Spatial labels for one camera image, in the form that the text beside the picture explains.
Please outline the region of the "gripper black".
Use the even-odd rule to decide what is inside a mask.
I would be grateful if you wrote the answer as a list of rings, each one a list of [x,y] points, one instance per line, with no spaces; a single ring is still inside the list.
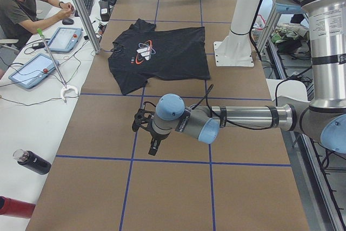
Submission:
[[[165,139],[165,134],[159,134],[154,130],[150,130],[150,134],[152,139],[150,142],[148,154],[151,156],[155,156],[158,152],[160,142]]]

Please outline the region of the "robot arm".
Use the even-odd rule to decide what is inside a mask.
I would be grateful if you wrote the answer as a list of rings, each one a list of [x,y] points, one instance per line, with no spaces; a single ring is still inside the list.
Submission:
[[[267,80],[276,104],[266,107],[187,107],[179,96],[166,94],[149,116],[150,155],[172,130],[210,144],[231,126],[296,131],[345,153],[345,0],[276,0],[276,10],[308,14],[314,98],[307,101],[303,84],[289,80]]]

